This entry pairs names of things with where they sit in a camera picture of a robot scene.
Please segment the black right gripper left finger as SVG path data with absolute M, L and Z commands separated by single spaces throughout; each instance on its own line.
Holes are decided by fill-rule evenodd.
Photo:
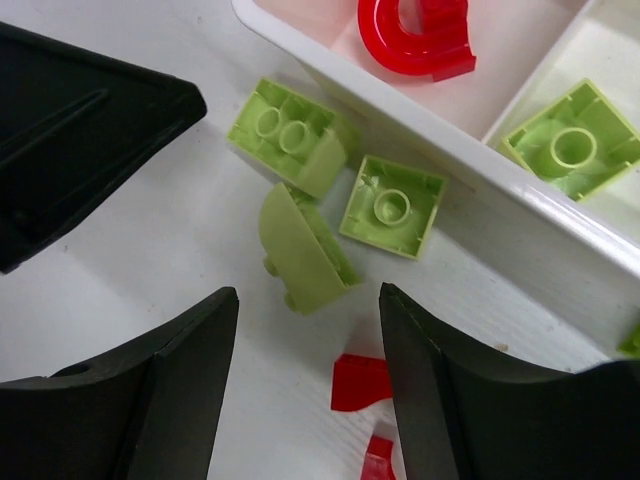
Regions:
M 2 383 L 2 478 L 206 478 L 238 313 L 223 287 L 100 355 Z

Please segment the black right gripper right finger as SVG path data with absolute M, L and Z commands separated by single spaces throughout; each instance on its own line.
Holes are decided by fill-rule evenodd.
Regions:
M 500 352 L 392 284 L 379 309 L 410 479 L 635 479 L 639 364 L 578 373 Z

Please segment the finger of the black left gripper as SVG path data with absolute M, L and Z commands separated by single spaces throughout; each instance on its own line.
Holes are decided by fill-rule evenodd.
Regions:
M 206 113 L 189 81 L 2 24 L 2 273 L 77 227 Z

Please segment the light green 2x3 lego brick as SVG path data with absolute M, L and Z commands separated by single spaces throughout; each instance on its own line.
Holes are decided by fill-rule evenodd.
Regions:
M 227 138 L 235 147 L 293 185 L 292 180 L 328 129 L 334 129 L 343 142 L 348 162 L 360 143 L 360 133 L 355 125 L 344 115 L 263 77 L 232 124 Z

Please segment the light green 2x2 lego brick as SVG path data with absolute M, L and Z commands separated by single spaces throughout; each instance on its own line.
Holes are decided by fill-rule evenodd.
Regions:
M 584 79 L 504 135 L 497 151 L 580 202 L 639 165 L 639 132 Z
M 366 155 L 359 167 L 339 233 L 418 260 L 442 203 L 442 175 Z

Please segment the light green sloped lego brick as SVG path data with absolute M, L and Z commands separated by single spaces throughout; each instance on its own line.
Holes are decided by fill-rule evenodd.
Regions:
M 362 283 L 318 208 L 304 192 L 276 184 L 260 209 L 263 264 L 284 284 L 285 304 L 312 314 Z

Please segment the red transparent curved lego piece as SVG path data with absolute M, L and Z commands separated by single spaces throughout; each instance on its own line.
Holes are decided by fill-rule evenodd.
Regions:
M 438 82 L 475 70 L 469 42 L 467 1 L 418 1 L 421 31 L 407 30 L 395 0 L 361 0 L 357 21 L 369 54 L 402 75 L 429 76 Z

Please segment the small green lego brick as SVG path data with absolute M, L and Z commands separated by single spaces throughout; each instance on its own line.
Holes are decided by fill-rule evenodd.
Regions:
M 640 324 L 619 344 L 618 351 L 628 357 L 640 357 Z

